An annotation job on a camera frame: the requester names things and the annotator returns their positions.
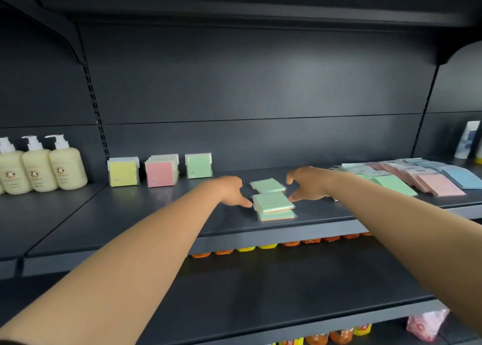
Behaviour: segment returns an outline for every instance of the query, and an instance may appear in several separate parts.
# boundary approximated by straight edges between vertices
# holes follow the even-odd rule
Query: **blue sticky note pad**
[[[441,173],[460,189],[482,189],[482,180],[467,169],[452,166],[441,170]]]

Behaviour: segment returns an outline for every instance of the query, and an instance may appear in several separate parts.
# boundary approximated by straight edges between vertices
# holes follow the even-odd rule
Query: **lotion bottle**
[[[55,150],[50,153],[50,161],[61,189],[74,190],[87,184],[87,175],[78,149],[69,147],[63,134],[45,136],[55,137]]]
[[[22,162],[23,154],[23,151],[15,151],[8,137],[0,138],[0,180],[8,194],[24,194],[32,190]]]
[[[33,189],[38,192],[51,192],[59,187],[50,163],[50,150],[44,148],[37,136],[24,136],[28,139],[28,151],[23,154],[25,170]]]

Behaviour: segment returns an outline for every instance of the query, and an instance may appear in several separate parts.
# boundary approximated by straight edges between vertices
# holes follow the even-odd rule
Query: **person's right hand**
[[[323,179],[325,178],[326,169],[318,169],[312,166],[306,166],[288,172],[286,176],[286,184],[290,185],[295,180],[300,188],[296,190],[289,200],[296,202],[297,200],[318,200],[328,194],[323,189]]]

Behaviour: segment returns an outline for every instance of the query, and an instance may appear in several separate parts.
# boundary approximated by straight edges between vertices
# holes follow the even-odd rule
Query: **bottle cap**
[[[23,136],[22,138],[28,138],[28,150],[43,150],[42,143],[39,142],[37,136]]]
[[[45,136],[45,138],[55,137],[55,148],[69,148],[69,142],[65,140],[63,134],[52,134],[50,136]]]
[[[10,143],[8,140],[8,137],[2,137],[0,138],[0,153],[7,153],[7,152],[12,152],[15,151],[15,146]]]

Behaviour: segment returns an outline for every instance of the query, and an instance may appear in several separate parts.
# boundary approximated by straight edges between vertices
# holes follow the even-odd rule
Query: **cream-colored bottle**
[[[50,163],[50,150],[42,146],[37,136],[22,138],[28,138],[28,151],[22,155],[22,160],[33,189],[41,193],[58,189],[57,177]]]
[[[55,137],[55,150],[50,153],[50,162],[61,189],[74,190],[87,184],[84,164],[78,149],[70,147],[63,134],[45,136]]]
[[[8,194],[24,194],[32,190],[22,162],[23,154],[23,151],[15,151],[8,137],[0,138],[0,180]]]

